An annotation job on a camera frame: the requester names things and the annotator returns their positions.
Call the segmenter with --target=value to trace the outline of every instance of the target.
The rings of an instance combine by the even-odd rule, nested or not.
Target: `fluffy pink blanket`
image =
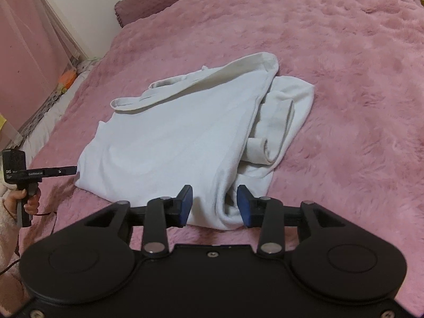
[[[280,75],[315,84],[316,97],[269,195],[288,205],[314,200],[395,244],[408,260],[397,300],[421,314],[423,21],[418,0],[181,0],[122,30],[32,166],[76,164],[98,121],[111,117],[114,98],[139,96],[153,81],[202,65],[272,52]],[[41,189],[42,211],[58,211],[56,229],[108,204],[75,189],[71,179],[46,179]],[[53,217],[35,218],[21,246],[48,235],[52,223]],[[288,234],[293,247],[296,237]],[[257,238],[257,230],[169,230],[171,244],[255,245]]]

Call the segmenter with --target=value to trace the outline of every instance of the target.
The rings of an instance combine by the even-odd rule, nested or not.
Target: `sheer curtain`
[[[78,51],[42,0],[0,0],[0,149],[55,92]]]

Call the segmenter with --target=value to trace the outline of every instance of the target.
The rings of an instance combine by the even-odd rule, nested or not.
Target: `black cable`
[[[56,221],[57,221],[57,212],[56,211],[53,211],[53,212],[51,212],[51,213],[44,213],[44,214],[34,214],[35,216],[47,216],[47,215],[50,215],[50,214],[52,214],[52,213],[54,213],[55,215],[56,215],[56,219],[54,220],[54,224],[53,224],[53,228],[52,228],[52,232],[50,233],[50,235],[52,235],[53,234],[53,232],[54,232],[54,227],[56,226]],[[11,264],[9,264],[9,266],[5,269],[5,270],[3,270],[3,271],[1,271],[0,272],[0,276],[1,275],[3,275],[5,272],[7,272],[11,267],[13,267],[16,263],[18,263],[19,261],[20,261],[21,259],[17,259],[16,261],[14,261],[14,262],[12,262]]]

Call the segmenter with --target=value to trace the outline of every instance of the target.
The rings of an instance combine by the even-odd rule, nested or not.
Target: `circular cover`
[[[35,296],[58,304],[81,304],[113,292],[134,267],[130,247],[106,228],[66,229],[26,250],[24,284]]]
[[[343,301],[366,302],[396,292],[406,261],[393,245],[361,230],[323,228],[302,242],[291,259],[309,288]]]

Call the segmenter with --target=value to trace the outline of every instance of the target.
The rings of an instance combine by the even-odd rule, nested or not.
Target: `orange object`
[[[62,84],[66,90],[69,90],[76,78],[77,72],[74,69],[68,70],[59,78],[59,84]]]

